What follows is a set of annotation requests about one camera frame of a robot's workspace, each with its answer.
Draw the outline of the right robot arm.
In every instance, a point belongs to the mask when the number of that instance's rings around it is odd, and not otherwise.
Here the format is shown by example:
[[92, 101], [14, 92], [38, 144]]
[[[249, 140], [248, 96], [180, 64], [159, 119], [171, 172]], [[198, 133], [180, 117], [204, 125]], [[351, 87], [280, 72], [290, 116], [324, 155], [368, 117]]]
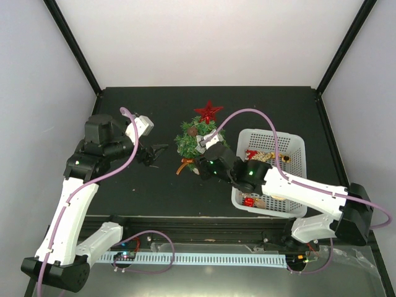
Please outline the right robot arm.
[[242, 193], [291, 200], [317, 210], [313, 217], [293, 219], [283, 231], [281, 241], [288, 249], [327, 238], [353, 246], [368, 243], [374, 208], [360, 184], [331, 186], [285, 174], [266, 162], [242, 160], [220, 142], [195, 158], [194, 165], [202, 179], [216, 176]]

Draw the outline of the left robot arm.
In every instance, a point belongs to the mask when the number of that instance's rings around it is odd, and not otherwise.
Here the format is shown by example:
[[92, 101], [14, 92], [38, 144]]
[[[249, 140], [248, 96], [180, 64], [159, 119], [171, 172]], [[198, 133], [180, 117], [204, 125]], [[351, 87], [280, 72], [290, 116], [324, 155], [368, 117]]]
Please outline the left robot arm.
[[133, 159], [151, 165], [166, 145], [141, 146], [153, 122], [146, 116], [121, 108], [129, 121], [118, 124], [108, 114], [96, 114], [86, 121], [84, 138], [67, 160], [59, 204], [46, 236], [33, 257], [26, 257], [21, 270], [37, 283], [78, 292], [85, 285], [93, 264], [112, 246], [128, 246], [131, 229], [117, 222], [105, 222], [82, 243], [79, 234], [88, 207], [100, 182], [126, 169]]

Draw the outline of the white plastic basket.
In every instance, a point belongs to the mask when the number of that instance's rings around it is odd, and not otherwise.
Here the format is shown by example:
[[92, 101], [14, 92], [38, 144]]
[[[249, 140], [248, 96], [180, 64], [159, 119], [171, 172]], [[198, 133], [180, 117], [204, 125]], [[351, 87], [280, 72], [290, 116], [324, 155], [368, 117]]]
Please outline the white plastic basket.
[[[302, 178], [306, 177], [306, 154], [304, 140], [297, 135], [286, 132], [277, 132], [280, 155], [288, 155], [290, 163], [280, 161], [282, 171]], [[274, 152], [275, 142], [271, 130], [244, 129], [239, 133], [236, 155], [243, 160], [246, 159], [246, 150], [257, 150], [260, 152]], [[257, 207], [246, 207], [243, 205], [245, 197], [252, 197], [266, 201], [266, 209]], [[260, 196], [255, 193], [245, 194], [233, 188], [231, 202], [239, 210], [253, 213], [254, 216], [293, 218], [303, 217], [307, 212], [305, 205], [291, 200], [278, 200], [270, 196]]]

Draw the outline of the red star ornament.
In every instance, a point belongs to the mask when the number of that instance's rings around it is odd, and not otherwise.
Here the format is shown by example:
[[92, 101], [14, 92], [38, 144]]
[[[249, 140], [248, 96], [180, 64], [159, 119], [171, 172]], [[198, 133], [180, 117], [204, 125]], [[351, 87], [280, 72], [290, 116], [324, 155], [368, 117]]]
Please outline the red star ornament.
[[222, 106], [214, 106], [212, 101], [209, 100], [203, 108], [196, 108], [194, 111], [200, 115], [200, 123], [209, 124], [211, 121], [216, 121], [216, 114], [222, 109]]

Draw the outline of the orange ribbon bow ornament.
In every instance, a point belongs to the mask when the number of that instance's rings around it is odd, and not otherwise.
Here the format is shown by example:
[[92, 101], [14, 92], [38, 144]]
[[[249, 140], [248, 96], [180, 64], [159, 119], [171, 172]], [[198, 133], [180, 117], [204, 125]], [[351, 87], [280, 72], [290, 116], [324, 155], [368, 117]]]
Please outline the orange ribbon bow ornament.
[[176, 175], [180, 175], [182, 170], [184, 169], [189, 169], [189, 171], [195, 173], [195, 164], [194, 164], [194, 159], [193, 158], [183, 158], [181, 160], [181, 165], [179, 168], [176, 170]]

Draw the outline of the silver bow ornament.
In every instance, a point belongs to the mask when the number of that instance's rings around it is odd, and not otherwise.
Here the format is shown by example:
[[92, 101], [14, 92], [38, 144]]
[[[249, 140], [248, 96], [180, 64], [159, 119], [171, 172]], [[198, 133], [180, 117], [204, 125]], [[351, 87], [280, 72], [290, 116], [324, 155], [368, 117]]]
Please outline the silver bow ornament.
[[211, 131], [209, 134], [204, 135], [204, 136], [196, 136], [196, 141], [197, 141], [197, 146], [196, 150], [200, 154], [204, 154], [207, 149], [209, 149], [211, 146], [216, 144], [217, 142], [223, 142], [224, 138], [221, 134], [216, 134], [213, 138], [211, 138], [210, 141], [206, 142], [203, 145], [203, 142], [207, 140], [208, 138], [212, 137], [213, 134], [215, 133], [215, 130]]

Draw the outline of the pine cone ornament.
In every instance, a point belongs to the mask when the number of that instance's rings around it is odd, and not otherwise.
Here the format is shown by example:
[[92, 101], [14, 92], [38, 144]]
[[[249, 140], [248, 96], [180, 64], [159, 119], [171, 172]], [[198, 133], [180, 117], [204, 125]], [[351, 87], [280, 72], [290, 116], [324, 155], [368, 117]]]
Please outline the pine cone ornament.
[[199, 130], [196, 126], [191, 126], [186, 129], [186, 135], [196, 138], [199, 135]]

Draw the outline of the small green christmas tree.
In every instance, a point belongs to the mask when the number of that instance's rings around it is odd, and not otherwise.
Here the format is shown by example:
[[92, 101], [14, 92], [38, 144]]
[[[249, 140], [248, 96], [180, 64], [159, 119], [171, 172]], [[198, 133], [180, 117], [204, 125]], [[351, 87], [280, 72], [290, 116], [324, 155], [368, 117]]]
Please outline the small green christmas tree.
[[[178, 134], [175, 138], [175, 142], [177, 145], [177, 153], [181, 156], [181, 158], [197, 158], [201, 156], [197, 150], [197, 141], [196, 138], [189, 137], [186, 135], [186, 129], [191, 126], [196, 126], [199, 130], [199, 136], [204, 136], [210, 133], [212, 130], [217, 129], [217, 125], [215, 121], [211, 121], [209, 124], [205, 122], [199, 122], [200, 116], [196, 116], [191, 119], [190, 122], [182, 122], [181, 129], [182, 133]], [[199, 174], [197, 168], [195, 169], [195, 174]]]

